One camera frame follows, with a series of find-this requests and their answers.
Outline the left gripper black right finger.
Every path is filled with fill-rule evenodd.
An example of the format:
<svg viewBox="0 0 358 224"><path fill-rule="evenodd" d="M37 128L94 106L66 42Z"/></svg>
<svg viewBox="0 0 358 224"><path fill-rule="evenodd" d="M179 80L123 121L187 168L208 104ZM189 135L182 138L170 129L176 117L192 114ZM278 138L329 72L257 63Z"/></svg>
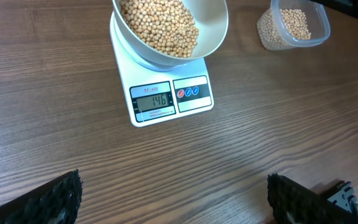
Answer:
<svg viewBox="0 0 358 224"><path fill-rule="evenodd" d="M267 177L267 200L276 223L358 223L358 216L321 198L318 194L278 174Z"/></svg>

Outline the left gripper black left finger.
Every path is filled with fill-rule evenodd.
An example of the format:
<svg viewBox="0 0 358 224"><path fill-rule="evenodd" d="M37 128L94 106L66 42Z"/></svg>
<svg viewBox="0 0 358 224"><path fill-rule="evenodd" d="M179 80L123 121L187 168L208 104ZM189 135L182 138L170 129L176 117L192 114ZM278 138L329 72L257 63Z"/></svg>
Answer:
<svg viewBox="0 0 358 224"><path fill-rule="evenodd" d="M73 170L0 206L0 224L74 224L82 201L82 180Z"/></svg>

